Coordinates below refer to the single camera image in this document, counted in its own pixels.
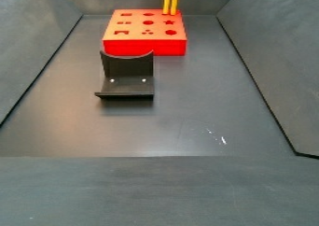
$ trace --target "shape hole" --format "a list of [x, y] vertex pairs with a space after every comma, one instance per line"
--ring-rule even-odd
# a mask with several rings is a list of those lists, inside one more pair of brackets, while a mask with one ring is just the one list
[[129, 33], [129, 31], [127, 31], [127, 30], [115, 31], [115, 35], [117, 35], [117, 34], [128, 35], [128, 33]]
[[175, 35], [177, 32], [175, 30], [167, 30], [164, 33], [168, 35]]
[[152, 22], [152, 21], [144, 21], [143, 24], [145, 24], [145, 25], [152, 25], [153, 22]]

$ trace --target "gray floor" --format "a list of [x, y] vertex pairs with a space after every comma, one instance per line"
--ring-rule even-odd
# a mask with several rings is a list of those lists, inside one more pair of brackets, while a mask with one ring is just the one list
[[212, 16], [184, 17], [187, 55], [156, 58], [153, 102], [101, 102], [108, 19], [81, 19], [4, 124], [1, 156], [292, 155]]
[[156, 59], [153, 104], [103, 104], [105, 19], [81, 20], [1, 155], [211, 157], [1, 157], [0, 225], [316, 225], [319, 162], [292, 155], [216, 19], [185, 17], [188, 54]]

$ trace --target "black bracket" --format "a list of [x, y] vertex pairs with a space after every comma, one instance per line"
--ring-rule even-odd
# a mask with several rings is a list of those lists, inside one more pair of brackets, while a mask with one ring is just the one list
[[153, 51], [145, 55], [120, 58], [100, 51], [104, 70], [100, 98], [153, 97]]

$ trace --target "black holder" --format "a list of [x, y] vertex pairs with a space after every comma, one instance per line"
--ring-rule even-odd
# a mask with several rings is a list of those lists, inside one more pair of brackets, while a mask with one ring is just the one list
[[100, 98], [153, 97], [153, 51], [133, 58], [119, 58], [100, 51], [104, 70]]

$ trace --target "star-shaped hole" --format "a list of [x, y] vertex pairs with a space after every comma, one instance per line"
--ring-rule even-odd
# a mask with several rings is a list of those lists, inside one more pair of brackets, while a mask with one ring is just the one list
[[173, 24], [175, 24], [175, 22], [173, 22], [173, 21], [164, 21], [164, 23], [165, 23], [165, 24], [171, 24], [171, 25], [173, 25]]

